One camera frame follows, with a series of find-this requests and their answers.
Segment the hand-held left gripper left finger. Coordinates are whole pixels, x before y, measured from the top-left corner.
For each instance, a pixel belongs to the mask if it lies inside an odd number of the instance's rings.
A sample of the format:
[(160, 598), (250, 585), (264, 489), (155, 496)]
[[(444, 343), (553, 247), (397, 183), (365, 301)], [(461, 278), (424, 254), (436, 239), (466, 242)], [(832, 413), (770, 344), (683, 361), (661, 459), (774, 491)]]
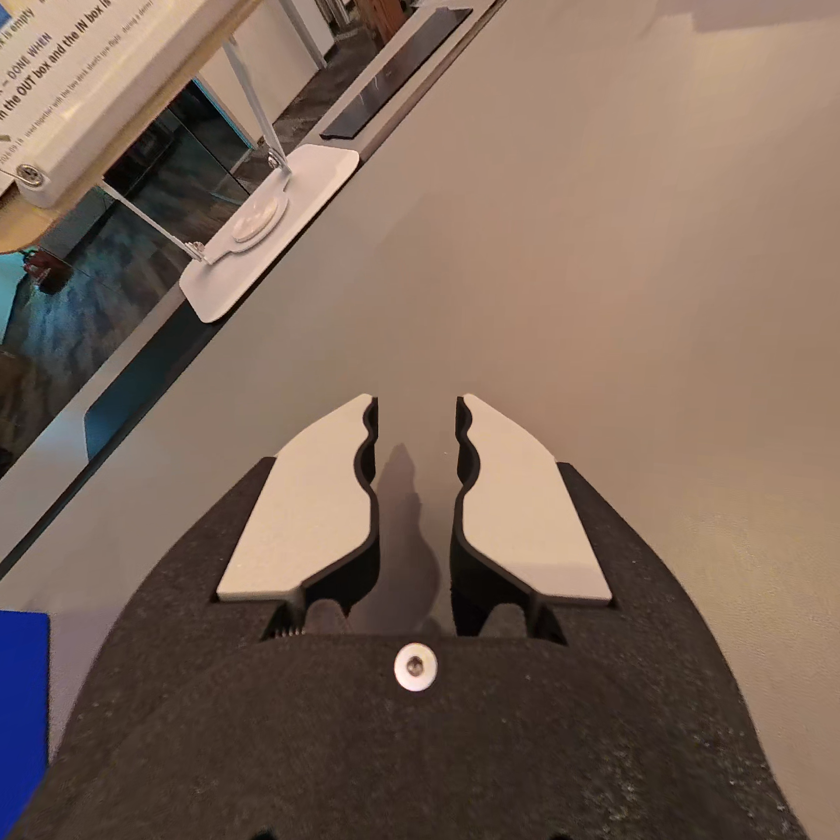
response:
[(348, 615), (372, 591), (381, 568), (378, 416), (377, 398), (360, 394), (277, 452), (217, 585), (220, 602), (275, 602), (300, 621), (321, 600)]

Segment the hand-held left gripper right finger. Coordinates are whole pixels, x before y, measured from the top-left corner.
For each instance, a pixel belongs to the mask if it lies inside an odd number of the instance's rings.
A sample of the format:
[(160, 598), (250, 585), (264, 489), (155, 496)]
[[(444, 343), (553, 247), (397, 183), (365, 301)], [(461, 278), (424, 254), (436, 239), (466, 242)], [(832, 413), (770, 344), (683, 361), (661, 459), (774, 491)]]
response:
[(516, 606), (526, 635), (561, 637), (556, 606), (602, 609), (613, 591), (551, 452), (468, 393), (455, 410), (458, 443), (449, 551), (459, 636), (475, 637), (499, 606)]

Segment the blue plastic bin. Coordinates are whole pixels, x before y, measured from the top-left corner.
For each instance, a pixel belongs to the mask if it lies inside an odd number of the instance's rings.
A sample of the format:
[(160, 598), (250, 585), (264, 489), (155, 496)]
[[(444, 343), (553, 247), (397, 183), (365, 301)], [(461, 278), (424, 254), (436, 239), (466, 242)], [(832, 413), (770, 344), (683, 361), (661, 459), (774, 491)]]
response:
[(1, 611), (1, 838), (43, 780), (49, 761), (49, 617)]

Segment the black desk flap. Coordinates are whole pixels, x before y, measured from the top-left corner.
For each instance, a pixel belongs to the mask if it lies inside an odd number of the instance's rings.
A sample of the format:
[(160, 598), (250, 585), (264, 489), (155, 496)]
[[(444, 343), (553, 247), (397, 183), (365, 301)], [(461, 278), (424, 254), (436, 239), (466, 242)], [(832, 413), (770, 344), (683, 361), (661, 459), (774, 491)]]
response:
[(360, 93), (320, 132), (323, 140), (353, 140), (473, 13), (472, 7), (435, 7)]
[(173, 312), (86, 411), (89, 461), (161, 398), (216, 331), (187, 302)]

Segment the glass partition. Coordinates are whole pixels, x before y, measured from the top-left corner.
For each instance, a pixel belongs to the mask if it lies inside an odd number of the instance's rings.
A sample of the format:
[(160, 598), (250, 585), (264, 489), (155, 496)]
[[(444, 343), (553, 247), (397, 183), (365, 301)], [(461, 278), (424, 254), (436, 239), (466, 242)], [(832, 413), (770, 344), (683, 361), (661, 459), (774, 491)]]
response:
[(228, 117), (191, 80), (107, 170), (104, 181), (132, 197), (151, 182), (179, 177), (187, 186), (240, 204), (250, 190), (235, 170), (250, 152)]

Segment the white partition panel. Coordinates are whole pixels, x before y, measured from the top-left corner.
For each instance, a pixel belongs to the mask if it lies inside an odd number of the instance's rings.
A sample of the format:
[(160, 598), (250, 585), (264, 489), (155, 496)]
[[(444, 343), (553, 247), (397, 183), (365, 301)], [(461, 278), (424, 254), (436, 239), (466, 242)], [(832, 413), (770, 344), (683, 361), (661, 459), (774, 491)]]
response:
[[(262, 2), (234, 37), (259, 102), (273, 120), (278, 120), (321, 68), (316, 53), (323, 59), (335, 45), (315, 2)], [(195, 80), (241, 138), (256, 146), (263, 132), (222, 49)]]

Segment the printed instruction sheet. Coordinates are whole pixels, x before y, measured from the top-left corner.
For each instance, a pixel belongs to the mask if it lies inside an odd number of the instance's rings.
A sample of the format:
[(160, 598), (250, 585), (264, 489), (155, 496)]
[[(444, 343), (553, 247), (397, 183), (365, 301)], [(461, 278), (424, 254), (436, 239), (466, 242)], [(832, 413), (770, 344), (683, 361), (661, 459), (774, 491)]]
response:
[(235, 6), (18, 3), (2, 27), (2, 172), (56, 205)]

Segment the wooden post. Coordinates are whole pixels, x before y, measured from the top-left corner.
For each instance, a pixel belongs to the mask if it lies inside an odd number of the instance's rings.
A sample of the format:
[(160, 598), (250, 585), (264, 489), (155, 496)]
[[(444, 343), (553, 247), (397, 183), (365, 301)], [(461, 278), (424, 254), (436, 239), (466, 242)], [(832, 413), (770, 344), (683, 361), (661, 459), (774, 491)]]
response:
[(384, 47), (414, 11), (412, 1), (354, 1), (363, 27), (377, 47)]

